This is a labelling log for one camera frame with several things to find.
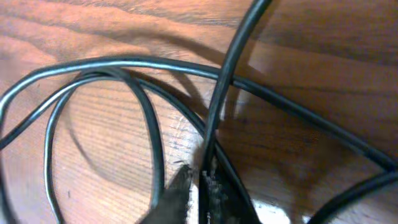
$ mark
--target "glossy wood surface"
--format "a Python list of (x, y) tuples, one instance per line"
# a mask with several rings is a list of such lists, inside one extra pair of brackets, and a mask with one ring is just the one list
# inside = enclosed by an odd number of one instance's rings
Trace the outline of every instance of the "glossy wood surface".
[[(30, 71), (81, 58), (141, 54), (220, 67), (248, 0), (0, 1), (0, 92)], [(262, 17), (237, 73), (291, 98), (398, 159), (398, 2), (280, 0)], [(206, 117), (215, 82), (134, 69)], [(5, 132), (75, 74), (21, 93)], [(164, 142), (167, 180), (201, 138), (149, 93)], [(55, 223), (45, 196), (49, 111), (2, 152), (12, 205), (23, 223)], [(264, 223), (303, 223), (332, 196), (381, 170), (305, 122), (230, 88), (218, 139)], [(132, 223), (149, 207), (146, 124), (121, 83), (80, 88), (55, 137), (55, 190), (68, 223)], [(398, 186), (334, 223), (398, 223)], [(195, 222), (195, 211), (190, 223)]]

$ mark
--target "thin black wire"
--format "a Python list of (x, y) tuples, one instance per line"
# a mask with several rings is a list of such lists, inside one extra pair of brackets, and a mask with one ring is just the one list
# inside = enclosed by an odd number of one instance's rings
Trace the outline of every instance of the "thin black wire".
[[(244, 43), (247, 41), (247, 37), (258, 20), (259, 16), (262, 14), (263, 9), (265, 10), (266, 6), (270, 3), (270, 1), (258, 1), (255, 2), (251, 9), (245, 16), (243, 24), (238, 29), (238, 33), (235, 35), (233, 42), (231, 43), (231, 47), (234, 46), (234, 49), (229, 49), (227, 53), (226, 60), (224, 61), (223, 67), (220, 69), (208, 67), (205, 65), (199, 65), (195, 63), (182, 62), (178, 60), (171, 60), (166, 58), (157, 58), (157, 57), (145, 57), (145, 56), (135, 56), (135, 57), (102, 57), (102, 58), (92, 58), (86, 60), (79, 60), (76, 62), (64, 63), (61, 65), (54, 65), (47, 68), (38, 69), (36, 71), (31, 72), (23, 79), (19, 80), (15, 85), (13, 85), (10, 89), (8, 89), (0, 99), (0, 131), (2, 130), (4, 124), (4, 118), (6, 116), (6, 112), (9, 104), (14, 99), (14, 97), (21, 92), (23, 89), (28, 87), (33, 82), (40, 80), (42, 78), (47, 78), (55, 75), (60, 75), (64, 73), (75, 72), (79, 70), (88, 70), (87, 72), (83, 72), (80, 77), (78, 77), (73, 82), (65, 85), (63, 88), (59, 89), (55, 93), (53, 93), (50, 97), (48, 97), (41, 105), (39, 105), (30, 115), (28, 115), (21, 123), (19, 123), (10, 133), (8, 133), (4, 138), (0, 140), (0, 149), (4, 149), (10, 142), (12, 142), (18, 135), (23, 132), (31, 123), (34, 122), (52, 103), (58, 101), (55, 106), (53, 113), (49, 119), (49, 123), (46, 130), (46, 142), (45, 142), (45, 184), (47, 196), (49, 198), (50, 204), (52, 206), (53, 212), (56, 215), (57, 221), (59, 223), (64, 222), (62, 218), (61, 211), (59, 209), (57, 200), (55, 198), (55, 194), (53, 192), (53, 183), (52, 183), (52, 174), (51, 174), (51, 161), (52, 161), (52, 140), (53, 135), (55, 133), (55, 125), (57, 123), (59, 114), (62, 111), (62, 108), (65, 106), (65, 103), (69, 99), (70, 95), (72, 95), (75, 88), (80, 85), (84, 85), (89, 82), (100, 81), (100, 80), (118, 80), (124, 81), (129, 87), (132, 88), (135, 94), (143, 96), (145, 94), (140, 89), (140, 85), (143, 88), (146, 88), (154, 93), (158, 94), (165, 100), (167, 100), (170, 104), (172, 104), (176, 109), (178, 109), (187, 119), (197, 128), (198, 132), (204, 136), (205, 142), (208, 142), (205, 148), (205, 158), (204, 158), (204, 167), (202, 170), (208, 170), (209, 163), (213, 157), (212, 149), (215, 145), (216, 149), (216, 157), (218, 158), (221, 166), (226, 170), (227, 176), (231, 184), (238, 190), (238, 193), (244, 199), (244, 203), (248, 206), (249, 211), (257, 218), (255, 210), (252, 206), (251, 199), (244, 188), (244, 185), (240, 181), (232, 163), (230, 163), (228, 157), (222, 150), (221, 146), (217, 143), (214, 135), (214, 130), (217, 128), (218, 120), (219, 120), (219, 112), (221, 105), (225, 98), (225, 93), (228, 89), (228, 85), (232, 84), (237, 88), (242, 90), (246, 90), (253, 95), (256, 95), (263, 100), (266, 100), (276, 107), (283, 109), (289, 114), (296, 115), (304, 121), (309, 122), (314, 125), (318, 129), (330, 134), (334, 138), (339, 139), (350, 149), (361, 154), (371, 161), (375, 162), (379, 166), (381, 166), (385, 171), (384, 174), (381, 174), (372, 179), (361, 182), (354, 187), (348, 189), (342, 194), (330, 200), (324, 207), (322, 207), (316, 214), (314, 214), (313, 218), (310, 220), (311, 224), (314, 223), (325, 223), (330, 220), (332, 217), (338, 214), (341, 209), (345, 208), (348, 205), (351, 205), (355, 201), (360, 198), (367, 196), (371, 192), (375, 192), (379, 190), (381, 187), (386, 185), (390, 185), (392, 183), (397, 182), (397, 166), (398, 163), (391, 159), (389, 156), (385, 155), (383, 152), (377, 150), (376, 148), (370, 146), (354, 134), (347, 132), (341, 127), (323, 119), (321, 116), (311, 112), (310, 110), (280, 96), (279, 94), (273, 92), (272, 90), (258, 85), (250, 80), (247, 80), (242, 77), (232, 76), (234, 67), (236, 66), (237, 59), (241, 53), (242, 48), (244, 47)], [(217, 85), (215, 88), (215, 93), (213, 94), (211, 106), (210, 106), (210, 114), (207, 121), (207, 125), (205, 126), (204, 122), (189, 108), (187, 108), (184, 104), (182, 104), (176, 97), (172, 96), (170, 93), (167, 93), (160, 87), (154, 85), (153, 83), (149, 83), (145, 80), (139, 80), (131, 78), (126, 72), (123, 72), (120, 69), (115, 69), (115, 67), (148, 67), (148, 68), (157, 68), (171, 71), (178, 71), (182, 73), (189, 73), (192, 75), (198, 75), (205, 78), (211, 78), (217, 80)], [(140, 100), (141, 105), (144, 107), (145, 105), (150, 105), (149, 100), (144, 100), (146, 103), (143, 103)], [(144, 108), (144, 114), (146, 116), (146, 121), (148, 125), (148, 129), (152, 130), (154, 136), (151, 135), (152, 141), (152, 150), (154, 154), (162, 152), (162, 144), (160, 142), (159, 127), (157, 127), (157, 121), (155, 118), (155, 114), (153, 108)], [(155, 159), (154, 157), (154, 167), (160, 167), (160, 169), (155, 170), (154, 173), (160, 172), (164, 169), (163, 165), (163, 155), (158, 155), (157, 158), (162, 158), (161, 162), (159, 159)], [(156, 204), (156, 199), (162, 195), (162, 190), (164, 188), (164, 177), (163, 179), (158, 176), (154, 178), (152, 183), (153, 191), (152, 191), (152, 206)], [(205, 190), (205, 185), (200, 185), (200, 191)], [(2, 205), (2, 212), (4, 216), (7, 218), (9, 223), (15, 223), (15, 215), (11, 210), (11, 206), (9, 206), (9, 202), (6, 198), (6, 191), (4, 181), (2, 185), (0, 185), (0, 201)], [(207, 213), (207, 204), (201, 204), (200, 209)]]

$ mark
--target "looped black cord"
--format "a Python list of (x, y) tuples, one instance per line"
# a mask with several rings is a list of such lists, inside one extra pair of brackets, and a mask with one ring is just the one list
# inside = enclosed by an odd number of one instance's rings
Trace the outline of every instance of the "looped black cord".
[[(204, 149), (205, 156), (203, 158), (204, 175), (208, 175), (208, 171), (211, 169), (210, 162), (213, 158), (214, 149), (215, 156), (220, 162), (220, 165), (225, 170), (227, 178), (231, 185), (237, 190), (245, 206), (249, 208), (249, 212), (252, 216), (258, 220), (256, 212), (251, 203), (251, 199), (244, 188), (241, 180), (239, 179), (232, 163), (230, 163), (228, 157), (224, 153), (224, 150), (218, 144), (215, 138), (215, 130), (218, 126), (220, 108), (224, 102), (226, 91), (229, 85), (233, 85), (242, 90), (246, 90), (253, 95), (256, 95), (263, 100), (266, 100), (276, 107), (295, 115), (304, 121), (314, 125), (318, 129), (328, 133), (334, 138), (339, 139), (350, 149), (357, 152), (358, 154), (364, 155), (377, 165), (381, 166), (385, 171), (384, 174), (376, 176), (372, 179), (365, 180), (354, 187), (348, 189), (342, 194), (338, 195), (334, 199), (330, 200), (324, 207), (322, 207), (313, 218), (310, 220), (311, 224), (314, 223), (325, 223), (335, 216), (341, 209), (348, 205), (351, 205), (355, 201), (359, 200), (363, 196), (367, 196), (371, 192), (385, 187), (387, 185), (397, 182), (397, 167), (398, 163), (385, 155), (383, 152), (365, 143), (354, 134), (347, 132), (341, 127), (323, 119), (319, 115), (311, 112), (310, 110), (280, 96), (272, 90), (258, 85), (250, 80), (242, 77), (233, 76), (233, 71), (238, 61), (239, 55), (246, 43), (250, 32), (255, 26), (256, 22), (264, 12), (265, 8), (269, 5), (270, 1), (256, 1), (245, 15), (242, 24), (230, 45), (224, 64), (220, 69), (199, 65), (195, 63), (182, 62), (178, 60), (171, 60), (166, 58), (148, 57), (148, 56), (135, 56), (135, 57), (102, 57), (93, 58), (86, 60), (79, 60), (76, 62), (64, 63), (61, 65), (54, 65), (51, 67), (41, 68), (33, 71), (26, 77), (18, 81), (10, 89), (8, 89), (0, 99), (0, 131), (4, 125), (4, 118), (10, 102), (14, 97), (25, 89), (27, 86), (40, 80), (55, 75), (61, 75), (65, 73), (75, 72), (82, 70), (83, 72), (71, 83), (63, 86), (57, 90), (51, 96), (49, 96), (43, 103), (41, 103), (33, 112), (31, 112), (24, 120), (22, 120), (12, 131), (7, 133), (0, 140), (0, 149), (4, 149), (10, 142), (12, 142), (20, 133), (22, 133), (30, 124), (32, 124), (50, 105), (57, 102), (53, 112), (50, 116), (49, 123), (46, 129), (45, 135), (45, 186), (47, 197), (52, 206), (52, 210), (59, 223), (63, 223), (62, 213), (58, 206), (55, 198), (52, 182), (52, 141), (55, 134), (55, 126), (62, 112), (65, 104), (73, 94), (73, 92), (81, 85), (101, 81), (101, 80), (113, 80), (122, 81), (126, 83), (129, 88), (136, 94), (142, 109), (144, 110), (145, 118), (147, 121), (148, 130), (150, 133), (150, 140), (152, 143), (152, 156), (154, 160), (154, 179), (152, 182), (152, 200), (151, 205), (154, 206), (157, 200), (162, 195), (164, 189), (164, 161), (162, 153), (162, 143), (160, 141), (159, 127), (155, 117), (152, 105), (146, 96), (142, 88), (145, 88), (153, 93), (159, 95), (176, 109), (181, 112), (191, 122), (198, 132), (204, 137)], [(147, 67), (156, 68), (170, 71), (179, 71), (182, 73), (189, 73), (192, 75), (198, 75), (205, 78), (217, 80), (215, 92), (213, 93), (209, 117), (207, 123), (205, 123), (183, 103), (181, 103), (176, 97), (161, 89), (161, 87), (138, 78), (132, 78), (127, 72), (118, 69), (116, 67)], [(2, 205), (2, 212), (7, 218), (9, 223), (15, 222), (15, 216), (9, 206), (6, 198), (6, 191), (4, 181), (0, 185), (0, 202)], [(206, 183), (203, 179), (200, 181), (200, 223), (207, 222), (208, 213), (208, 192)]]

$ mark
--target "wooden table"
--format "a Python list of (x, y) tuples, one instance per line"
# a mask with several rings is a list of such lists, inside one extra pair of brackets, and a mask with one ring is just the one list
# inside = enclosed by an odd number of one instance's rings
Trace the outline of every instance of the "wooden table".
[[(46, 65), (119, 54), (219, 67), (249, 0), (0, 1), (0, 91)], [(237, 73), (273, 88), (398, 159), (398, 2), (272, 3)], [(136, 69), (170, 85), (202, 118), (214, 81)], [(21, 93), (5, 132), (74, 75)], [(149, 94), (164, 141), (167, 180), (201, 138)], [(23, 223), (52, 223), (43, 182), (49, 112), (2, 152), (12, 205)], [(218, 138), (267, 223), (302, 223), (332, 196), (381, 170), (334, 139), (230, 88)], [(57, 128), (53, 173), (68, 223), (131, 223), (148, 209), (150, 144), (137, 100), (121, 83), (80, 88)], [(397, 223), (398, 188), (363, 200), (335, 223)]]

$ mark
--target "brown wood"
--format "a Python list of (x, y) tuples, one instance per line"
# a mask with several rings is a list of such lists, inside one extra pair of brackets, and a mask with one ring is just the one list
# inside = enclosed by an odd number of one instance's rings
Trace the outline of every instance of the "brown wood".
[[(219, 67), (251, 1), (0, 1), (0, 91), (46, 65), (144, 54)], [(237, 73), (267, 85), (398, 159), (398, 4), (395, 0), (275, 1), (256, 27)], [(214, 81), (136, 69), (180, 90), (202, 117)], [(17, 97), (9, 131), (73, 75), (43, 80)], [(165, 146), (167, 180), (201, 139), (175, 109), (149, 94)], [(302, 223), (328, 199), (380, 173), (334, 139), (230, 88), (218, 137), (268, 223)], [(24, 223), (53, 223), (43, 183), (49, 113), (2, 152), (12, 205)], [(57, 197), (68, 223), (134, 222), (148, 209), (150, 144), (124, 85), (80, 88), (62, 115), (54, 149)], [(362, 201), (335, 223), (397, 223), (398, 189)]]

